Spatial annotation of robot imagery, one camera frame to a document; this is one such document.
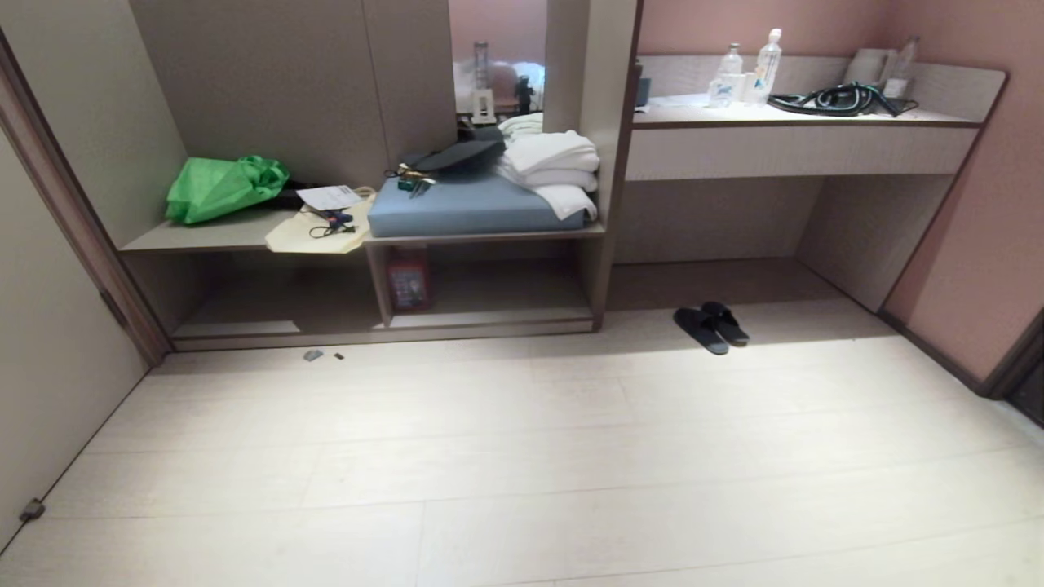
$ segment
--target cushion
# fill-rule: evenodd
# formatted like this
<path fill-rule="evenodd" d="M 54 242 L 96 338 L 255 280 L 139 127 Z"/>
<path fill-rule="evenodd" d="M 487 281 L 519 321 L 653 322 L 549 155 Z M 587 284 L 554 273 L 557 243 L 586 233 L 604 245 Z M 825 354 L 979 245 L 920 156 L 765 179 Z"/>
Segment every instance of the cushion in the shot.
<path fill-rule="evenodd" d="M 583 228 L 583 211 L 559 220 L 543 197 L 496 174 L 440 182 L 412 198 L 392 178 L 370 211 L 370 230 L 377 238 Z"/>

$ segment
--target paper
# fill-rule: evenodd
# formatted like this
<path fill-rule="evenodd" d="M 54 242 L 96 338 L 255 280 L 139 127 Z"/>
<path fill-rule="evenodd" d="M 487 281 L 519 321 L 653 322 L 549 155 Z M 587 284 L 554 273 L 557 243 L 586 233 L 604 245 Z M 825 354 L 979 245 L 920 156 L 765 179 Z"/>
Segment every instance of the paper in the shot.
<path fill-rule="evenodd" d="M 353 217 L 352 224 L 349 226 L 355 227 L 355 232 L 342 232 L 324 238 L 312 238 L 309 233 L 313 228 L 325 228 L 330 225 L 322 216 L 302 210 L 272 229 L 264 237 L 264 241 L 268 245 L 268 250 L 274 253 L 327 255 L 351 253 L 362 246 L 363 240 L 370 236 L 370 208 L 373 206 L 373 197 L 363 199 L 349 209 L 348 213 Z"/>
<path fill-rule="evenodd" d="M 362 202 L 362 197 L 348 186 L 299 189 L 298 195 L 316 210 L 343 210 Z"/>

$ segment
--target kettle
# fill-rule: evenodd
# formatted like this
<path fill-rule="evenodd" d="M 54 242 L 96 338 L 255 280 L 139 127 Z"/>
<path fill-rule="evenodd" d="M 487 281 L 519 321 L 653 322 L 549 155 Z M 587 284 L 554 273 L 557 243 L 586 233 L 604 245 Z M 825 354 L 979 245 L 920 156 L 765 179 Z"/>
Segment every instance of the kettle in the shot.
<path fill-rule="evenodd" d="M 883 87 L 898 58 L 899 51 L 895 49 L 859 49 L 845 72 L 845 84 L 858 81 L 865 86 Z"/>

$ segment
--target folded towel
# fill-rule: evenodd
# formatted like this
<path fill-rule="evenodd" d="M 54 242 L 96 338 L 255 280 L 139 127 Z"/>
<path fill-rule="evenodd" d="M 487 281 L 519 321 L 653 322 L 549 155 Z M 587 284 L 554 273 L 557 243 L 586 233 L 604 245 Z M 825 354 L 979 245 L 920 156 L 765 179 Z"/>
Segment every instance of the folded towel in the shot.
<path fill-rule="evenodd" d="M 598 208 L 588 194 L 576 186 L 556 185 L 531 189 L 551 206 L 560 220 L 565 220 L 580 210 L 587 210 L 592 220 L 598 219 Z"/>
<path fill-rule="evenodd" d="M 507 147 L 504 157 L 515 170 L 523 175 L 540 169 L 594 171 L 597 169 L 597 163 L 595 167 L 588 168 L 590 159 L 584 158 L 594 157 L 596 161 L 598 159 L 594 143 L 573 131 L 524 136 Z"/>
<path fill-rule="evenodd" d="M 515 118 L 508 118 L 504 120 L 498 126 L 500 131 L 504 134 L 511 133 L 512 128 L 521 126 L 524 124 L 539 124 L 541 127 L 544 126 L 544 113 L 538 112 L 536 114 L 527 114 L 525 116 L 516 116 Z"/>
<path fill-rule="evenodd" d="M 509 132 L 504 133 L 504 143 L 506 143 L 507 146 L 511 146 L 515 141 L 521 139 L 522 137 L 526 137 L 529 135 L 540 135 L 543 132 L 544 132 L 544 125 L 540 123 L 532 125 L 523 124 L 520 126 L 515 126 Z"/>
<path fill-rule="evenodd" d="M 565 184 L 576 186 L 584 191 L 598 191 L 598 179 L 595 178 L 594 173 L 579 169 L 543 169 L 541 171 L 533 171 L 528 175 L 523 175 L 515 171 L 515 168 L 501 158 L 500 163 L 497 165 L 497 173 L 522 187 Z"/>

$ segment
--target slipper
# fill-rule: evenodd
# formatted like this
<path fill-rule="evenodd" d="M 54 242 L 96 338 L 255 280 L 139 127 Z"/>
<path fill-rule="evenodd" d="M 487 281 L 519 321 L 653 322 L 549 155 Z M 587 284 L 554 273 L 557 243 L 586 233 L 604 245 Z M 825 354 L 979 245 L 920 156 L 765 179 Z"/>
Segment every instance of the slipper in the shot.
<path fill-rule="evenodd" d="M 736 316 L 732 315 L 729 306 L 719 302 L 707 302 L 704 304 L 703 311 L 712 316 L 714 330 L 717 330 L 718 334 L 730 345 L 744 347 L 751 342 L 751 337 L 739 327 Z"/>
<path fill-rule="evenodd" d="M 706 347 L 708 351 L 716 355 L 729 352 L 729 345 L 714 332 L 714 316 L 703 310 L 681 308 L 674 312 L 674 324 Z"/>

